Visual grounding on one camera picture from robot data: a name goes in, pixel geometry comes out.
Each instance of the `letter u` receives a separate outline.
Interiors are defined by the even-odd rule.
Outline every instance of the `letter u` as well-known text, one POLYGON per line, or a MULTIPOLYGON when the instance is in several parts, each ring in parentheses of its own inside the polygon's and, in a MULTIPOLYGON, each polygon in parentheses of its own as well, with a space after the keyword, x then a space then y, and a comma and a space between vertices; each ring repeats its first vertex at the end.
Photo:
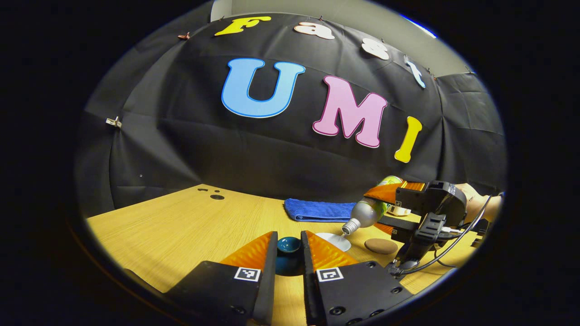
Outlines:
POLYGON ((299 74, 306 69, 296 63, 276 62, 280 74, 276 82, 276 89, 269 100, 257 101, 250 97, 249 89, 254 73, 264 66, 260 59, 234 59, 227 64, 230 73, 222 90, 222 103, 231 112, 251 118, 268 118, 282 113, 292 99, 294 85, 299 74))

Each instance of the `brown coaster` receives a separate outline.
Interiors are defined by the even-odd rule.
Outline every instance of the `brown coaster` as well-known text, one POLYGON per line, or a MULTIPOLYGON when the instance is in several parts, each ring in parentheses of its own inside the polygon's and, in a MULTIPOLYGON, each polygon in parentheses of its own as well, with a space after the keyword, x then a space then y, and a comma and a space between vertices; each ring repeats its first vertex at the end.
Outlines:
POLYGON ((378 238, 366 240, 364 246, 372 252, 382 253, 384 255, 389 255, 398 249, 396 243, 387 239, 378 238))

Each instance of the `white plate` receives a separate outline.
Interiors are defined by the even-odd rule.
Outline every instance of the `white plate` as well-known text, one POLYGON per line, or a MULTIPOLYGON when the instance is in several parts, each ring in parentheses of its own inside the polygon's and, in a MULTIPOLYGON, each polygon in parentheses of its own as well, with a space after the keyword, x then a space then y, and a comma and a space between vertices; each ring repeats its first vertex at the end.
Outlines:
POLYGON ((341 236, 337 236, 336 234, 321 232, 316 233, 316 235, 330 242, 342 251, 347 251, 352 246, 349 240, 342 238, 341 236))

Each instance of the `spray bottle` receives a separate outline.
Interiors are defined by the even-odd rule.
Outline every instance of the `spray bottle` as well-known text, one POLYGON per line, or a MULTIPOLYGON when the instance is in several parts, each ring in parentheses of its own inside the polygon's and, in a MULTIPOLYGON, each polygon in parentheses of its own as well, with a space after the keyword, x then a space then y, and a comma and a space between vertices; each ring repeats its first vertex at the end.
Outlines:
MULTIPOLYGON (((385 184, 402 183, 403 180, 396 176, 384 178, 377 186, 385 184)), ((353 234, 359 227, 369 227, 379 221, 387 211, 386 203, 371 198, 363 197, 350 212, 350 220, 342 226, 342 237, 353 234)))

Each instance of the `yellow letter f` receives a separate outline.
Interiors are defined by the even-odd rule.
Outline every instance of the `yellow letter f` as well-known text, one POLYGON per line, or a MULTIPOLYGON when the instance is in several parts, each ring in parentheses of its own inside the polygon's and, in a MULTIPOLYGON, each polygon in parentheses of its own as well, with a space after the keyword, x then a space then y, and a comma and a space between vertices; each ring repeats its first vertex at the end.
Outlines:
POLYGON ((228 27, 226 27, 225 30, 223 30, 221 32, 217 32, 215 34, 215 36, 243 32, 244 30, 242 29, 242 27, 254 27, 261 20, 262 21, 268 21, 270 19, 271 18, 268 17, 268 16, 263 16, 263 17, 246 17, 246 18, 234 19, 232 21, 232 23, 228 27))

